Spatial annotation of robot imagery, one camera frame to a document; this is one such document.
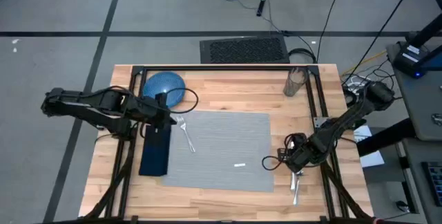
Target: glass cup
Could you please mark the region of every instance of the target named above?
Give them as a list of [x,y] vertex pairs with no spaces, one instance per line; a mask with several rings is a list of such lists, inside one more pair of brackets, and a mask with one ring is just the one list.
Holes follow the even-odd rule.
[[287,80],[285,81],[284,94],[292,97],[307,81],[307,70],[305,68],[293,68],[289,71]]

